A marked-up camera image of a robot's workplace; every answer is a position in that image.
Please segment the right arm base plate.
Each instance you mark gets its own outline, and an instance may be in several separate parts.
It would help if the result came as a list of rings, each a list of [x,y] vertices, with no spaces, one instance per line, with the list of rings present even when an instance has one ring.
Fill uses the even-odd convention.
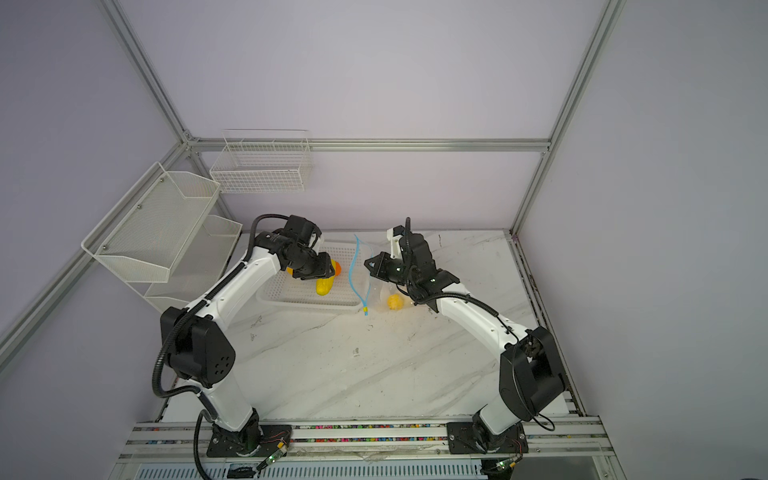
[[[501,434],[491,433],[482,422],[446,424],[451,454],[526,454],[529,446],[520,423]]]

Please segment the yellow lemon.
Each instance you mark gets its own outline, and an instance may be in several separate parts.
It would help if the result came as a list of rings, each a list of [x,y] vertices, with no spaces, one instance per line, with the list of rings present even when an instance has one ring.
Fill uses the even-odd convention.
[[[399,311],[404,308],[404,300],[399,294],[391,294],[387,298],[387,307],[391,311]]]

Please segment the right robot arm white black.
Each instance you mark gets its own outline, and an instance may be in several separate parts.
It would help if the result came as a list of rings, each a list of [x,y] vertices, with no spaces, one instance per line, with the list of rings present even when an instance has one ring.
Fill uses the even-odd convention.
[[[490,442],[522,422],[536,422],[569,387],[551,332],[514,323],[472,295],[457,276],[437,266],[410,219],[389,229],[387,239],[388,252],[364,261],[370,276],[394,285],[413,305],[457,323],[498,358],[497,393],[473,416],[477,440]]]

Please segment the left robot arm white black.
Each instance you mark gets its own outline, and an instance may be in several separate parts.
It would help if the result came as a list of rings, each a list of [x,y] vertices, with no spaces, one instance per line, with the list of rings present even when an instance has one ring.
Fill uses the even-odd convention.
[[[302,281],[335,275],[321,252],[322,230],[296,215],[263,214],[251,225],[241,259],[201,296],[161,315],[161,348],[151,386],[161,399],[190,393],[221,430],[241,434],[256,428],[257,413],[231,373],[236,352],[226,331],[237,314],[271,278],[287,270]]]

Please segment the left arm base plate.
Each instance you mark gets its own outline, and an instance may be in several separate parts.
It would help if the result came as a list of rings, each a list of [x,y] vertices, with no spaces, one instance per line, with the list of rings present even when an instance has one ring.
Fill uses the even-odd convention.
[[[252,424],[243,431],[230,432],[218,425],[212,426],[208,443],[208,458],[266,458],[289,445],[293,428],[288,424]]]

